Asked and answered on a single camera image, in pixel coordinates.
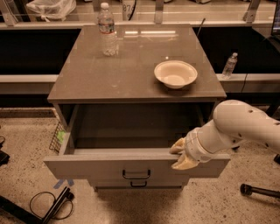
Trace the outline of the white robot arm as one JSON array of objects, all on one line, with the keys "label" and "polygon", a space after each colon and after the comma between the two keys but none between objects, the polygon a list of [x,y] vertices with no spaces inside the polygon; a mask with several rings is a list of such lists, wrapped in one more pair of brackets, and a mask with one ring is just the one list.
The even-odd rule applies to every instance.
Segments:
[{"label": "white robot arm", "polygon": [[187,170],[221,157],[218,151],[250,141],[280,153],[280,123],[243,101],[227,100],[213,111],[213,119],[189,131],[170,149],[180,157],[171,168]]}]

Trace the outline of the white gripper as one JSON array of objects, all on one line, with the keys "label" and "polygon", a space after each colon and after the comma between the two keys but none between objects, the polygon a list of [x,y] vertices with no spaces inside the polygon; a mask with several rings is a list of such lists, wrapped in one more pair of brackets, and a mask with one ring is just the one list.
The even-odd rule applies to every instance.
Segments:
[{"label": "white gripper", "polygon": [[185,150],[178,161],[174,163],[171,168],[175,170],[188,170],[196,167],[199,162],[206,163],[214,158],[214,155],[203,148],[198,138],[198,128],[191,130],[185,137],[181,137],[169,152],[171,154],[178,154]]}]

